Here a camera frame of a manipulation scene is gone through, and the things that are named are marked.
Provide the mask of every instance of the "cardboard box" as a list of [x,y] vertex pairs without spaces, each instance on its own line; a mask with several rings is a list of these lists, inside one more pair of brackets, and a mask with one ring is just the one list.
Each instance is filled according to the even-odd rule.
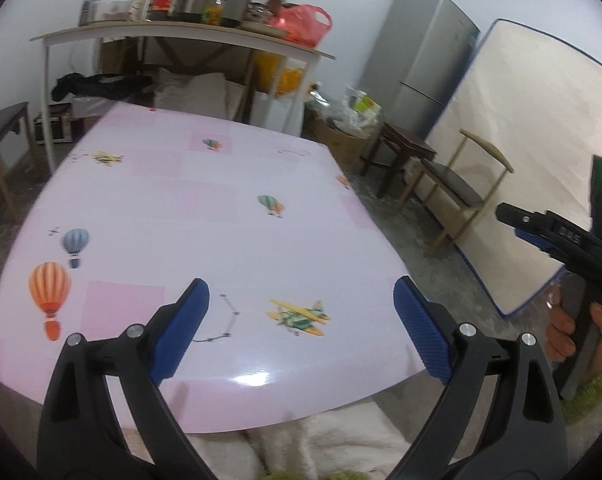
[[367,139],[334,130],[322,119],[314,121],[314,135],[325,144],[343,171],[352,171],[367,143]]

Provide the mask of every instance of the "white mattress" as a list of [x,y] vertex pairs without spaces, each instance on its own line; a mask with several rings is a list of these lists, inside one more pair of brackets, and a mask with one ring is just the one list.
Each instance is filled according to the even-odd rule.
[[[591,155],[602,155],[602,65],[556,38],[498,20],[427,139],[436,161],[449,160],[462,139],[459,128],[494,143],[516,172],[458,243],[500,313],[511,314],[560,264],[516,238],[494,209],[509,202],[590,226]],[[471,142],[453,168],[483,195],[502,170]],[[418,195],[431,186],[424,178]],[[429,206],[450,225],[456,206],[444,193]]]

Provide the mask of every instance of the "refrigerator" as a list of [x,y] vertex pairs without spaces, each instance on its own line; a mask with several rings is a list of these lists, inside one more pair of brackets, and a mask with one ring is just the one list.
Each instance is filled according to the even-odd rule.
[[[478,35],[451,0],[394,0],[357,88],[383,107],[385,121],[425,139],[462,78]],[[387,148],[375,158],[391,160]]]

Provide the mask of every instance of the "blue hot air balloon print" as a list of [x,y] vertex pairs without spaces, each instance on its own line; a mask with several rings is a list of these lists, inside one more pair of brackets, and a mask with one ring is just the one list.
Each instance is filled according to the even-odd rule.
[[71,256],[69,259],[70,267],[77,269],[81,267],[81,259],[79,253],[84,250],[85,246],[90,241],[90,233],[85,229],[72,229],[63,235],[61,245],[63,249]]

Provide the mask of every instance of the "table leg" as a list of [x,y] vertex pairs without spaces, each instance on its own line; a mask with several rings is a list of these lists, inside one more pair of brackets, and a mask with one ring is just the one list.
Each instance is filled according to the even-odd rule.
[[376,137],[376,140],[372,144],[372,148],[370,148],[370,151],[367,153],[366,161],[364,162],[363,168],[361,169],[361,173],[360,173],[361,176],[366,176],[367,171],[370,169],[370,166],[372,165],[372,162],[374,161],[376,152],[378,152],[378,150],[379,150],[379,146],[381,145],[381,142],[383,142],[383,131],[382,130],[379,132],[378,136]]
[[296,94],[294,95],[294,100],[292,101],[292,105],[287,112],[286,122],[283,124],[283,133],[290,133],[290,124],[292,123],[292,117],[294,116],[294,112],[303,105],[303,100],[305,99],[305,94],[307,92],[307,88],[310,85],[310,80],[314,75],[314,70],[319,63],[319,57],[316,57],[312,61],[309,61],[305,66],[305,71],[303,72],[303,77],[301,78],[301,83],[299,88],[296,90]]
[[276,99],[278,85],[281,82],[281,78],[283,77],[283,71],[286,69],[286,65],[287,57],[281,56],[281,60],[276,66],[276,72],[274,73],[274,80],[272,81],[272,85],[270,86],[270,92],[268,92],[268,104],[265,106],[265,111],[263,113],[263,121],[261,123],[262,128],[264,128],[266,123],[268,122],[268,117],[270,116],[270,112],[272,111],[272,104],[274,103],[274,99]]
[[47,165],[50,168],[50,175],[56,170],[56,160],[54,158],[54,143],[52,141],[52,126],[50,125],[50,89],[48,86],[49,66],[50,66],[50,48],[46,45],[46,40],[41,40],[43,44],[43,81],[41,85],[41,125],[43,126],[43,140],[46,142]]
[[381,187],[379,188],[379,191],[376,194],[377,198],[383,198],[386,195],[386,193],[390,189],[390,186],[392,185],[392,180],[394,179],[394,176],[396,175],[396,173],[398,173],[398,171],[403,167],[403,165],[408,161],[409,158],[410,156],[407,155],[407,153],[403,153],[403,151],[401,151],[396,156],[394,162],[392,163],[392,167],[388,168],[388,170],[385,172],[385,177],[383,178]]

